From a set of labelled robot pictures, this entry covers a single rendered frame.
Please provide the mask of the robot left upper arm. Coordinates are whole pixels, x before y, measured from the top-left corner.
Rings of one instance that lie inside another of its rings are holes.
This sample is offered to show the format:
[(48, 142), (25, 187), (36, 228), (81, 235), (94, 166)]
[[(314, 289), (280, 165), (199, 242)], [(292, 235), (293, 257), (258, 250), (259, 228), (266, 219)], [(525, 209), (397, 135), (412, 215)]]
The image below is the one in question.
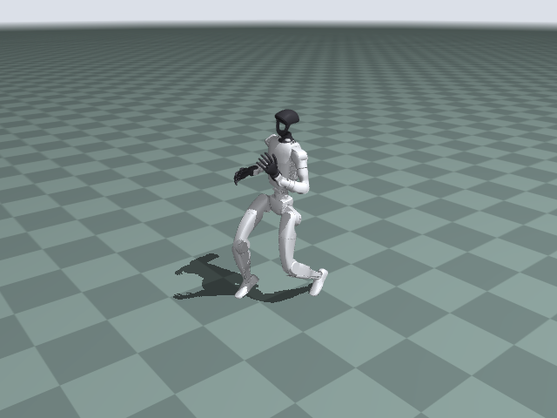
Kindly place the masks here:
[[(308, 177), (308, 169), (307, 169), (307, 160), (308, 156), (306, 151), (302, 150), (299, 147), (292, 148), (292, 162), (296, 165), (297, 175), (299, 177), (300, 183), (307, 183), (309, 186), (309, 177)], [(309, 186), (310, 188), (310, 186)], [(309, 191), (309, 190), (308, 190)], [(298, 194), (303, 194), (297, 192)], [(306, 192), (307, 193), (307, 192)]]

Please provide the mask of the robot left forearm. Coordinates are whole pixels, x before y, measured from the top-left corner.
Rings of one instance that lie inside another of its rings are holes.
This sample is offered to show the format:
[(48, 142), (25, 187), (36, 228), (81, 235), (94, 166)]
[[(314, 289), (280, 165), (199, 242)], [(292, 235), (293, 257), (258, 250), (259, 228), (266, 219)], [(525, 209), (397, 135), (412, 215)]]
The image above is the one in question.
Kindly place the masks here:
[(300, 183), (297, 182), (295, 180), (290, 180), (290, 179), (286, 179), (284, 177), (282, 177), (281, 174), (279, 174), (276, 178), (276, 184), (280, 187), (284, 187), (285, 189), (289, 190), (290, 192), (300, 192), (300, 193), (306, 193), (309, 190), (309, 186), (307, 183)]

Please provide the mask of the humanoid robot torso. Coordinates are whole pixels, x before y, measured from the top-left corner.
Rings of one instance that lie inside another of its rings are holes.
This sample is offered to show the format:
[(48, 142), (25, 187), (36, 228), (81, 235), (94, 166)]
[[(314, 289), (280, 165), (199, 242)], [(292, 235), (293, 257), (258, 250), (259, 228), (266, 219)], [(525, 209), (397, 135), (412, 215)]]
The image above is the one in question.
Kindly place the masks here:
[[(285, 139), (287, 142), (291, 143), (280, 143), (279, 138), (281, 136), (273, 137), (269, 142), (268, 147), (268, 155), (272, 158), (273, 162), (274, 159), (272, 154), (274, 154), (277, 158), (277, 166), (279, 171), (282, 174), (282, 177), (290, 180), (298, 180), (297, 169), (295, 163), (292, 162), (292, 148), (299, 147), (301, 148), (298, 142), (293, 143), (290, 139)], [(269, 162), (270, 159), (268, 159)], [(275, 191), (269, 198), (269, 207), (277, 214), (282, 215), (285, 212), (285, 209), (288, 206), (292, 206), (293, 198), (288, 195), (288, 190), (284, 187), (280, 187), (276, 184), (276, 181), (272, 180), (270, 174), (268, 174), (269, 182), (271, 185), (274, 186), (273, 190)], [(293, 207), (293, 206), (292, 206)]]

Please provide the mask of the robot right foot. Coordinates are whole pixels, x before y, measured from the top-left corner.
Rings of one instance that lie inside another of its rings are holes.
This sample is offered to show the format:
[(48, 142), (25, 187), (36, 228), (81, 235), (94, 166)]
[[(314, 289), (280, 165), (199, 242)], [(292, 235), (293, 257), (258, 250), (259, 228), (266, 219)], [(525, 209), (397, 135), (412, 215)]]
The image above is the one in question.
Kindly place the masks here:
[[(258, 277), (254, 274), (251, 274), (252, 280), (249, 283), (242, 282), (239, 290), (235, 293), (235, 298), (237, 299), (241, 299), (242, 297), (244, 297), (250, 290), (251, 288), (258, 282)], [(247, 279), (248, 280), (248, 279)]]

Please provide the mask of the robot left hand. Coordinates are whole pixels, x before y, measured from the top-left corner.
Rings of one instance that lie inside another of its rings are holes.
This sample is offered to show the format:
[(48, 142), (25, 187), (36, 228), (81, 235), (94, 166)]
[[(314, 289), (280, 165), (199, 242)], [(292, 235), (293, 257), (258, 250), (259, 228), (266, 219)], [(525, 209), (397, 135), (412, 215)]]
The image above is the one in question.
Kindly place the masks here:
[[(263, 156), (262, 154), (261, 154), (260, 156), (267, 162), (268, 165), (267, 165), (261, 158), (258, 158), (258, 160), (260, 160), (260, 161), (264, 164), (264, 166), (265, 166), (266, 168), (264, 168), (259, 162), (256, 162), (256, 163), (257, 163), (263, 170), (265, 170), (265, 172), (266, 172), (267, 174), (270, 174), (270, 177), (272, 178), (272, 180), (276, 181), (275, 178), (276, 178), (279, 174), (281, 174), (281, 172), (279, 171), (278, 166), (277, 166), (277, 164), (278, 164), (277, 158), (276, 158), (276, 156), (275, 156), (274, 154), (272, 154), (272, 157), (273, 157), (273, 159), (274, 159), (274, 162), (273, 162), (272, 158), (271, 158), (266, 152), (265, 152), (265, 155), (268, 157), (268, 159), (270, 159), (271, 162), (269, 162), (269, 160), (268, 160), (265, 156)], [(282, 174), (281, 174), (281, 175), (282, 175)]]

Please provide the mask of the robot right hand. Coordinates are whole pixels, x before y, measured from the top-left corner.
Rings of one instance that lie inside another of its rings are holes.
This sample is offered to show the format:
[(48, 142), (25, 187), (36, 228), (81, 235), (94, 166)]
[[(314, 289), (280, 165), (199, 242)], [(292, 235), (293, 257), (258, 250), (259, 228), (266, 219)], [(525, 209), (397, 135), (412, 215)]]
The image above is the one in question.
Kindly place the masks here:
[(235, 172), (235, 176), (234, 176), (234, 182), (235, 185), (238, 185), (237, 183), (241, 180), (246, 178), (248, 175), (250, 176), (254, 176), (253, 175), (253, 170), (258, 169), (258, 167), (256, 165), (250, 166), (248, 168), (240, 168), (240, 170), (238, 172)]

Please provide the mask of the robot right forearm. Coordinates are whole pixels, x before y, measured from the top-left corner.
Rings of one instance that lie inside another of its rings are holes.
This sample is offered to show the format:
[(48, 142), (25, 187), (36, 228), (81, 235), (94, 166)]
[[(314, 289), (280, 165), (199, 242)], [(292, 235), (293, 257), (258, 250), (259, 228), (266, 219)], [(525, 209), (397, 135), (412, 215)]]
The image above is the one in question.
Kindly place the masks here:
[[(265, 157), (268, 159), (268, 157), (267, 157), (266, 155), (265, 155)], [(262, 160), (267, 164), (267, 162), (266, 162), (264, 159), (262, 159)], [(259, 163), (260, 163), (264, 168), (266, 168), (266, 167), (264, 166), (264, 164), (263, 164), (261, 161), (259, 161)], [(267, 165), (268, 165), (268, 164), (267, 164)], [(258, 169), (253, 170), (253, 175), (258, 175), (260, 172), (263, 172), (263, 171), (264, 171), (258, 164), (256, 164), (256, 166), (258, 167)]]

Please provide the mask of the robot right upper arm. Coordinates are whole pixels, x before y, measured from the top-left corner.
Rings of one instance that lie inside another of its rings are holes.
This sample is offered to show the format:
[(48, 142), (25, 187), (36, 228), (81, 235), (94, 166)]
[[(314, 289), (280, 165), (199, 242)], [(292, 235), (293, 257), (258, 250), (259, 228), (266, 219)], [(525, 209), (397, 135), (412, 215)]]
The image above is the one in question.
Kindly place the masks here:
[(268, 138), (265, 140), (265, 143), (266, 143), (266, 145), (267, 145), (268, 147), (269, 147), (269, 142), (270, 142), (270, 140), (271, 140), (273, 137), (276, 137), (276, 135), (275, 135), (275, 134), (272, 134), (270, 137), (268, 137)]

